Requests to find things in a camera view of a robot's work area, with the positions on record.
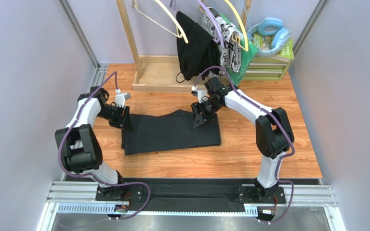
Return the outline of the black denim trousers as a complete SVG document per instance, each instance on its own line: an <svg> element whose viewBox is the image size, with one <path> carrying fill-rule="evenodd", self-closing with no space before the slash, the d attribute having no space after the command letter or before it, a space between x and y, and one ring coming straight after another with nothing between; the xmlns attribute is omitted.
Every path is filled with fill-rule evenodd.
<svg viewBox="0 0 370 231"><path fill-rule="evenodd" d="M132 131L121 131L126 155L221 145L218 119L194 129L193 113L181 109L161 116L131 114L131 123Z"/></svg>

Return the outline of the cream plastic hanger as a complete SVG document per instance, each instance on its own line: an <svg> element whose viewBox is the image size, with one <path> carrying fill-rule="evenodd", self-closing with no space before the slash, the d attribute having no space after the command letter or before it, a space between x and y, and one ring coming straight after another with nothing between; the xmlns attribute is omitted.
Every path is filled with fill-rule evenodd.
<svg viewBox="0 0 370 231"><path fill-rule="evenodd" d="M132 0L131 7L149 21L158 25L178 39L182 39L186 44L188 44L188 36L177 21L176 16L173 15L168 7L166 7L165 4L160 0L149 0L148 3L151 4L152 10L157 10L156 13L147 13L147 11L144 12L145 7L142 7L138 0Z"/></svg>

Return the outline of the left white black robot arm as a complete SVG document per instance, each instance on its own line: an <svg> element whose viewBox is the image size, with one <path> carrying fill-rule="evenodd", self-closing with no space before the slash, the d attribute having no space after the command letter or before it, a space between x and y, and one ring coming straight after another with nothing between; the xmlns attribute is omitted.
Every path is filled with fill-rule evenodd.
<svg viewBox="0 0 370 231"><path fill-rule="evenodd" d="M128 92L115 91L114 101L107 103L109 93L101 87L92 87L90 92L78 97L78 108L71 122L55 132L58 161L61 169L75 178L91 178L98 183L98 192L103 196L121 198L126 193L122 188L122 175L103 161L103 153L93 126L96 118L108 120L109 125L132 131L130 108L126 101Z"/></svg>

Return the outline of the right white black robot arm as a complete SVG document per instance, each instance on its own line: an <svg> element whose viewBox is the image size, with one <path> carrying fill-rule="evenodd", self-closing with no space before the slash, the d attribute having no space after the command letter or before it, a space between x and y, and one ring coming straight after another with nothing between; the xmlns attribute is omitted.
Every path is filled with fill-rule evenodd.
<svg viewBox="0 0 370 231"><path fill-rule="evenodd" d="M217 111L232 109L255 125L256 145L262 154L260 172L255 179L255 195L260 199L272 196L279 182L282 158L292 149L294 135L286 111L258 103L233 84L225 86L216 77L205 82L205 89L192 86L198 102L191 105L194 128L199 128L217 117Z"/></svg>

